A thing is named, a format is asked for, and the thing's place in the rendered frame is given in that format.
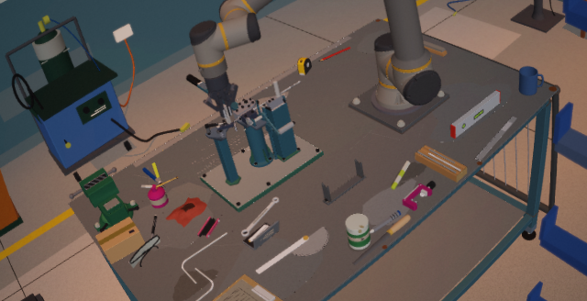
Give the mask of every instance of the orange cable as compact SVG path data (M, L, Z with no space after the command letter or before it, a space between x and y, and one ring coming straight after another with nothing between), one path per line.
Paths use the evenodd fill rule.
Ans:
M130 51L130 47L128 46L126 39L125 44L127 44L128 54L130 54L130 59L132 60L132 83L130 84L130 91L128 92L127 102L124 105L121 104L121 107L126 107L128 105L128 102L130 101L130 95L132 94L132 86L135 83L135 58L132 57L132 52Z

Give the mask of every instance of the blue mug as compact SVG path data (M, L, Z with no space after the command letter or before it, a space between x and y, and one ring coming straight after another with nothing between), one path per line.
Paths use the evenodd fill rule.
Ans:
M520 94L535 95L538 88L544 84L544 76L534 67L526 66L520 69Z

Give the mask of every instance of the concrete floor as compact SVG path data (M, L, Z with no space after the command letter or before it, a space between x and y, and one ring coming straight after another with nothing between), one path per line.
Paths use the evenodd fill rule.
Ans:
M418 7L423 32L516 69L527 65L536 67L548 82L560 86L560 108L568 102L575 105L572 127L587 133L587 118L583 117L587 105L582 102L587 84L580 82L587 72L587 66L582 63L582 57L587 53L585 40L563 29L564 22L546 34L511 22L510 18L532 0L458 3L453 5L456 9L464 8L455 17L451 17L446 6L449 1L453 0L429 0ZM548 6L548 0L545 0L545 6ZM552 6L556 12L561 12L560 1L553 0ZM242 96L264 89L271 79L292 69L299 57L311 56L373 19L385 17L382 0L297 0L260 20L260 41L226 53L230 80L239 85L239 95ZM137 59L139 53L133 53ZM194 57L179 61L133 90L125 114L128 124L140 137L178 128L185 122L193 126L188 133L202 132L203 124L214 112L202 103L204 94L185 81L187 73L200 77ZM121 102L126 99L127 93L120 94ZM527 135L530 141L534 137L532 130L533 124ZM86 176L102 167L122 169L146 160L149 153L162 151L182 137L164 135L151 143L131 140L133 151L126 153L124 147L118 145L78 172ZM518 144L517 151L518 158L526 157L525 145ZM520 171L517 171L513 164L509 164L514 161L514 155L514 145L508 146L505 151L508 164L504 167L501 159L496 160L495 175L503 180L503 171L506 170L509 184L513 184L511 181L517 173L519 189L524 191L527 188L523 182L526 164L521 160ZM71 176L64 177L60 173L44 143L1 169L15 206L25 221L0 238L3 249L66 211L69 193L79 188ZM486 172L493 174L493 167ZM580 184L584 173L580 166L559 156L557 205L560 211L557 223L587 240L587 225L582 224L587 218L583 207L587 195L581 192ZM544 203L548 202L548 183L549 176L545 174ZM436 236L459 233L475 238L475 234L482 233L450 231L447 221L439 214L441 209L406 240L433 240L435 233ZM544 214L540 213L539 219L543 217ZM397 257L401 257L401 247L391 250L332 300L389 298L393 295L390 294L393 282L385 280L385 268L394 265ZM587 299L587 277L542 249L538 239L526 241L520 238L461 300L525 299L538 281L544 283L542 296L546 299ZM425 284L418 282L415 288L422 288ZM0 300L17 301L32 293L42 294L46 300L127 300L102 253L75 216L0 261Z

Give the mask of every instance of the tape measure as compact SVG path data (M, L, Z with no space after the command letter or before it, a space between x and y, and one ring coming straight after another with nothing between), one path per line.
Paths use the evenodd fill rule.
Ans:
M300 58L297 60L297 72L300 75L306 75L312 69L312 62L308 58Z

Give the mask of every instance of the caster wheel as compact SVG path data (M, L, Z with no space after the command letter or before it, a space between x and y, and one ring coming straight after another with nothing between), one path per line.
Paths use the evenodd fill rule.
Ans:
M532 232L532 233L527 233L527 232L522 232L522 237L525 240L534 240L534 238L536 237L536 232Z

